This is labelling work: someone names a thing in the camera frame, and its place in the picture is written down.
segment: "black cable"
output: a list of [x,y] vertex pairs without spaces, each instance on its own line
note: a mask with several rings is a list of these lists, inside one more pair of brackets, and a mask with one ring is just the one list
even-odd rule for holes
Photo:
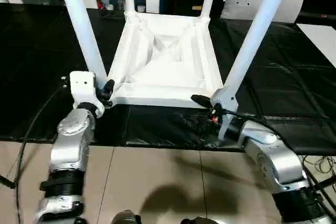
[[27,141],[28,141],[28,135],[30,134],[30,132],[32,131],[34,124],[36,122],[36,120],[38,119],[38,117],[40,116],[40,114],[42,113],[42,111],[44,110],[44,108],[47,106],[47,104],[54,98],[54,96],[58,93],[58,91],[61,89],[58,88],[50,97],[49,99],[45,102],[45,104],[43,104],[43,106],[39,109],[39,111],[36,113],[34,119],[32,120],[32,122],[30,123],[28,130],[24,136],[24,139],[22,141],[21,147],[20,147],[20,151],[18,154],[18,161],[17,161],[17,169],[16,169],[16,176],[15,176],[15,180],[14,180],[14,184],[15,184],[15,203],[16,203],[16,211],[17,211],[17,222],[18,224],[21,224],[21,214],[20,214],[20,201],[19,201],[19,188],[20,188],[20,178],[21,178],[21,166],[22,166],[22,160],[23,160],[23,155],[24,155],[24,151],[25,151],[25,147],[27,145]]
[[[284,144],[285,144],[289,149],[291,149],[291,150],[293,151],[293,149],[290,147],[290,145],[288,144],[288,142],[286,141],[286,139],[285,139],[285,138],[284,138],[284,137],[283,137],[277,130],[275,130],[272,126],[270,126],[268,123],[265,123],[265,122],[263,122],[263,121],[261,121],[261,120],[258,120],[258,119],[256,119],[256,118],[254,118],[253,116],[242,115],[242,114],[236,113],[236,112],[234,112],[234,111],[226,110],[226,109],[222,109],[222,113],[223,113],[223,114],[234,115],[234,116],[236,116],[236,117],[238,117],[238,118],[242,118],[242,119],[246,119],[246,120],[251,120],[251,121],[254,121],[254,122],[256,122],[256,123],[259,123],[259,124],[265,126],[266,128],[272,130],[275,134],[277,134],[277,135],[281,138],[281,140],[284,142]],[[308,177],[309,177],[310,179],[312,179],[312,180],[314,181],[315,184],[318,184],[317,179],[316,179],[316,178],[313,176],[313,174],[307,169],[307,167],[305,166],[305,164],[302,164],[302,165],[303,165],[303,169],[306,171]],[[333,209],[334,211],[336,211],[336,205],[335,205],[335,203],[334,203],[333,200],[329,197],[329,195],[326,193],[326,191],[324,190],[324,188],[322,188],[322,187],[319,186],[319,185],[317,185],[317,186],[318,186],[318,188],[319,188],[319,191],[321,191],[321,193],[324,195],[325,199],[328,201],[329,205],[332,207],[332,209]],[[322,205],[322,208],[323,208],[323,209],[326,209],[326,206],[325,206],[323,203],[319,202],[319,204]]]

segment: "white bracket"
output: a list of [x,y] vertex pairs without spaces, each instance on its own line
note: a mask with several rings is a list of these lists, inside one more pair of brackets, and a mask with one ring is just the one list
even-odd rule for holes
[[70,88],[73,100],[74,109],[81,102],[89,102],[97,107],[96,115],[100,118],[105,111],[104,105],[96,96],[95,74],[86,71],[73,71],[70,73]]

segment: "metal bracket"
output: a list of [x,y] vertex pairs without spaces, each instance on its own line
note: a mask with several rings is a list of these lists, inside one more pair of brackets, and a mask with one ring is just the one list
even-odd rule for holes
[[95,74],[87,71],[73,71],[70,73],[71,94],[74,99],[74,109],[81,102],[89,102],[97,107],[96,115],[100,118],[105,111],[104,105],[96,96]]
[[[228,88],[217,89],[213,96],[210,98],[212,106],[220,104],[222,108],[225,108],[230,111],[236,112],[238,109],[238,102],[234,93]],[[222,116],[222,124],[218,133],[218,139],[224,140],[224,135],[227,128],[230,125],[233,116],[229,114],[224,114]]]

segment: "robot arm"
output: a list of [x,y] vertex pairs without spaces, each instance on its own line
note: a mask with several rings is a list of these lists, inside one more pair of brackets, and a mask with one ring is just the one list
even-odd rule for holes
[[272,130],[246,121],[238,144],[263,174],[284,223],[332,223],[309,186],[301,160]]
[[41,183],[45,192],[35,215],[35,223],[86,223],[79,218],[84,210],[83,187],[96,119],[112,90],[108,82],[104,99],[98,100],[91,72],[70,74],[74,109],[58,124],[58,137],[51,150],[48,179]]
[[270,128],[256,121],[234,118],[236,113],[224,110],[236,108],[237,104],[235,99],[229,99],[229,102],[216,99],[223,97],[220,92],[216,92],[212,99],[193,95],[192,100],[212,109],[210,122],[219,129],[218,138],[223,139],[225,135],[237,140],[238,145],[253,159],[272,193],[282,221],[297,224],[332,223],[309,185],[300,158]]

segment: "black floor mat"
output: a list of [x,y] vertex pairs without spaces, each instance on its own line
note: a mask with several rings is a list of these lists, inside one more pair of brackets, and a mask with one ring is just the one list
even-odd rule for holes
[[[124,19],[88,12],[108,72]],[[1,4],[0,13],[0,138],[20,141],[61,76],[87,68],[64,7]],[[249,26],[245,20],[221,19],[209,25],[223,81]],[[238,112],[270,123],[297,153],[336,152],[336,69],[295,24],[271,24],[237,100]],[[30,140],[52,142],[71,106],[69,90],[61,90],[43,110]],[[206,118],[206,110],[117,105],[98,120],[94,144],[241,151],[231,140],[201,134]]]

